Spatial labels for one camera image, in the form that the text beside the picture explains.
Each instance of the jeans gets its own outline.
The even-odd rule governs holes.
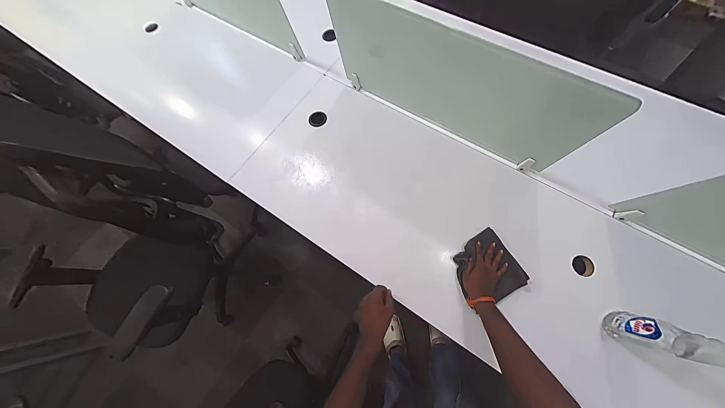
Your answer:
[[[417,407],[420,397],[413,387],[413,379],[406,363],[407,354],[402,347],[390,350],[390,365],[385,379],[383,408]],[[460,367],[454,346],[436,344],[431,350],[431,384],[433,408],[472,407],[460,395]]]

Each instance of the white sneaker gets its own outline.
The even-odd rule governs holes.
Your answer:
[[[428,334],[431,337],[431,347],[435,346],[436,344],[448,344],[451,341],[448,336],[439,332],[438,329],[431,325],[428,325]]]
[[[383,344],[385,345],[385,351],[390,358],[390,349],[395,346],[401,346],[405,349],[405,336],[403,335],[403,326],[400,324],[400,319],[397,314],[393,315],[390,319],[390,325],[388,331],[385,332],[383,337]]]

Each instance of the chair armrest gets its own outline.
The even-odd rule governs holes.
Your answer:
[[[154,285],[139,298],[118,327],[116,334],[108,340],[107,350],[110,359],[122,362],[131,355],[151,330],[154,319],[171,299],[172,293],[171,287]]]

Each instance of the orange thread bracelet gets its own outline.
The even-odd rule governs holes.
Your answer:
[[[470,307],[471,309],[473,309],[475,311],[476,310],[476,303],[478,303],[478,302],[493,302],[494,304],[496,304],[496,299],[492,298],[491,296],[481,296],[480,298],[476,298],[476,299],[473,299],[473,300],[466,299],[465,302],[468,303],[468,307]]]

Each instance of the cleaning cloth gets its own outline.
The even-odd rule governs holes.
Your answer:
[[[489,249],[491,242],[495,242],[496,251],[503,249],[503,259],[501,259],[501,264],[498,267],[500,268],[503,264],[508,262],[506,273],[496,284],[496,293],[494,295],[496,302],[501,301],[501,299],[510,295],[514,290],[526,286],[529,283],[529,276],[523,268],[521,268],[521,265],[519,265],[513,255],[511,255],[511,252],[506,249],[494,230],[491,229],[491,227],[488,227],[475,237],[469,239],[463,248],[463,252],[453,256],[453,262],[455,262],[457,267],[456,274],[458,275],[458,284],[460,285],[464,298],[468,299],[468,294],[465,292],[465,289],[463,289],[463,271],[465,271],[465,265],[469,258],[476,259],[476,242],[481,242],[481,249],[484,254],[486,253],[486,250]]]

